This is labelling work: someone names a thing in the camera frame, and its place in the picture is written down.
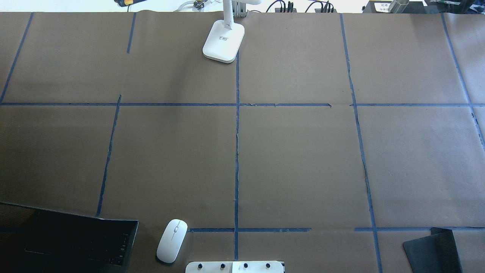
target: black cable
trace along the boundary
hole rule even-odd
[[[328,2],[328,9],[327,9],[327,12],[328,12],[328,13],[332,13],[332,12],[333,12],[333,9],[334,9],[333,4],[332,4],[332,3],[330,3],[330,1],[329,1],[329,2]]]
[[[269,7],[268,7],[268,9],[266,10],[266,12],[268,12],[268,11],[270,10],[271,6],[273,6],[274,4],[276,4],[276,2],[280,2],[280,4],[281,4],[281,3],[283,3],[283,6],[284,6],[284,7],[281,7],[281,12],[283,12],[284,10],[286,10],[286,3],[285,3],[283,0],[276,0],[276,1],[274,1],[274,2],[273,2],[273,3],[272,3],[272,4],[271,4]]]
[[[323,2],[322,1],[313,1],[310,6],[308,6],[307,10],[305,10],[305,13],[310,9],[310,7],[315,4],[315,3],[320,3],[322,5],[322,9],[323,9]]]
[[[329,3],[325,3],[325,6],[323,7],[323,9],[320,10],[320,13],[326,13],[327,12],[327,9],[328,9],[328,5]]]

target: laptop keyboard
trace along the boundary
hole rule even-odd
[[[26,251],[66,260],[94,260],[122,266],[132,224],[43,212]]]

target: metal cylinder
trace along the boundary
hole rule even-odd
[[[409,0],[392,0],[389,5],[389,11],[391,13],[403,13],[408,4]]]

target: black laptop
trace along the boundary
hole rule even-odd
[[[36,210],[16,273],[124,273],[138,221]]]

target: blue tape line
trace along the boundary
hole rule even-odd
[[[444,226],[440,228],[446,228],[451,230],[471,231],[471,230],[483,230],[485,227],[472,227],[472,226]],[[429,231],[431,227],[378,227],[377,231]],[[354,229],[356,232],[371,232],[371,227],[357,227]]]
[[[117,106],[103,102],[4,102],[5,106]],[[191,102],[124,102],[120,106],[236,106],[235,103],[191,103]]]
[[[234,228],[191,228],[187,232],[191,232],[191,233],[199,233],[199,232],[234,232]]]
[[[328,103],[241,103],[240,106],[327,106],[332,107]]]
[[[117,103],[117,106],[116,106],[116,112],[114,114],[113,128],[111,130],[111,137],[110,137],[110,146],[108,148],[108,156],[106,157],[106,165],[104,166],[103,183],[101,184],[101,192],[99,193],[99,202],[97,204],[96,217],[98,217],[100,215],[101,206],[103,205],[104,188],[106,187],[106,176],[108,174],[108,164],[110,163],[110,159],[111,159],[111,150],[113,149],[113,136],[114,136],[114,130],[116,128],[116,122],[118,121],[118,113],[120,111],[120,102],[121,102],[121,95],[118,98],[118,103]]]
[[[25,228],[0,228],[0,232],[27,232]]]
[[[7,92],[8,84],[10,82],[10,78],[12,77],[12,74],[14,73],[15,64],[17,63],[18,56],[20,55],[20,51],[22,50],[22,46],[24,45],[25,37],[27,36],[27,32],[29,31],[30,24],[32,23],[32,18],[33,18],[33,12],[31,12],[29,22],[27,22],[27,26],[25,27],[24,35],[22,36],[22,40],[20,41],[20,45],[18,46],[17,54],[15,55],[14,62],[12,63],[12,66],[10,67],[10,72],[8,73],[7,80],[5,81],[5,86],[3,87],[3,92],[2,92],[1,97],[0,97],[0,103],[3,101],[3,97],[5,97],[5,93]]]
[[[238,228],[239,232],[308,232],[311,227],[289,227],[289,228]],[[202,233],[202,232],[234,232],[234,228],[191,228],[187,232]]]
[[[455,62],[456,70],[458,71],[458,75],[460,76],[461,85],[463,86],[463,90],[465,91],[465,96],[467,98],[467,102],[470,106],[471,115],[473,117],[473,121],[475,122],[475,127],[477,128],[478,137],[480,138],[480,142],[482,143],[482,149],[485,152],[484,135],[482,133],[482,129],[480,128],[480,125],[478,124],[477,115],[475,114],[475,110],[473,109],[473,106],[471,106],[471,99],[470,99],[470,95],[468,93],[468,88],[467,88],[467,85],[465,84],[465,80],[463,79],[463,74],[461,73],[461,69],[460,69],[460,65],[458,64],[458,60],[456,59],[453,44],[452,44],[452,41],[450,39],[450,35],[448,33],[448,27],[446,26],[445,15],[443,13],[441,14],[441,21],[443,22],[443,27],[445,29],[446,39],[448,40],[448,45],[450,46],[450,50],[451,50],[451,53],[452,53],[452,56],[453,56],[453,61]]]
[[[375,255],[377,258],[377,267],[379,269],[379,273],[382,273],[382,262],[381,262],[381,253],[379,250],[379,241],[377,238],[377,229],[375,226],[375,217],[374,217],[374,208],[372,206],[372,196],[371,196],[371,185],[369,184],[369,176],[367,173],[367,164],[365,160],[365,153],[364,153],[364,144],[362,142],[362,134],[360,131],[360,124],[359,124],[359,117],[357,112],[357,102],[356,102],[356,94],[354,91],[354,84],[352,83],[352,78],[350,76],[350,59],[349,59],[349,51],[347,48],[347,38],[345,36],[345,28],[343,25],[343,16],[342,13],[340,14],[340,25],[342,27],[342,38],[343,38],[343,47],[345,49],[345,59],[347,61],[347,72],[349,74],[349,84],[350,89],[352,91],[352,102],[354,106],[354,114],[356,117],[356,125],[357,125],[357,135],[359,138],[359,145],[360,145],[360,156],[362,158],[362,163],[364,164],[364,171],[365,171],[365,183],[367,186],[367,201],[369,202],[369,211],[371,214],[371,222],[372,222],[372,233],[374,235],[374,246],[375,246]]]
[[[357,106],[468,107],[467,103],[357,103]]]
[[[191,102],[168,102],[168,103],[137,103],[137,102],[125,102],[121,106],[236,106],[235,103],[191,103]]]
[[[239,259],[239,51],[236,55],[236,174],[234,188],[234,260]]]
[[[68,102],[5,102],[0,103],[5,106],[116,106],[116,103],[68,103]]]
[[[240,228],[239,232],[308,232],[311,227],[293,228]]]
[[[131,22],[131,31],[129,33],[129,41],[128,41],[128,49],[126,53],[129,54],[131,50],[131,40],[133,39],[133,30],[135,29],[135,21],[136,21],[136,12],[133,13],[133,21]]]

